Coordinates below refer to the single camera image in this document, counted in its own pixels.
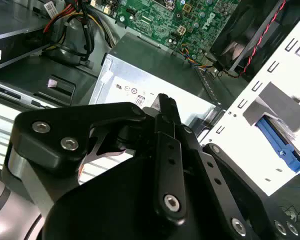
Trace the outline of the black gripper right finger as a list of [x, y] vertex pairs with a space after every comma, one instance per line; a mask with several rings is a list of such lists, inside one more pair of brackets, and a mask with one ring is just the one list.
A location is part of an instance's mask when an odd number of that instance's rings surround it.
[[208, 225], [208, 239], [300, 240], [296, 225], [219, 146], [199, 145], [170, 97], [167, 115], [181, 143], [182, 166], [190, 172], [190, 201], [198, 223]]

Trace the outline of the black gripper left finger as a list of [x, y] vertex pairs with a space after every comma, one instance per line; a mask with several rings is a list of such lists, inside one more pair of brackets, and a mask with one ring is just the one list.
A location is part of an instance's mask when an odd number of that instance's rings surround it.
[[136, 155], [149, 145], [156, 129], [165, 133], [172, 129], [175, 124], [167, 115], [167, 98], [161, 93], [153, 102], [156, 116], [131, 102], [23, 112], [12, 127], [6, 165], [21, 179], [14, 166], [26, 160], [52, 181], [53, 190], [67, 194], [80, 187], [74, 187], [70, 179], [81, 165], [126, 150]]

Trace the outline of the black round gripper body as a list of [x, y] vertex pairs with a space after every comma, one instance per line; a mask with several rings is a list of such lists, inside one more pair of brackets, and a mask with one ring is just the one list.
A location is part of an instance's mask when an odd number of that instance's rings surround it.
[[133, 158], [64, 195], [45, 240], [228, 240], [229, 218], [196, 136], [157, 128]]

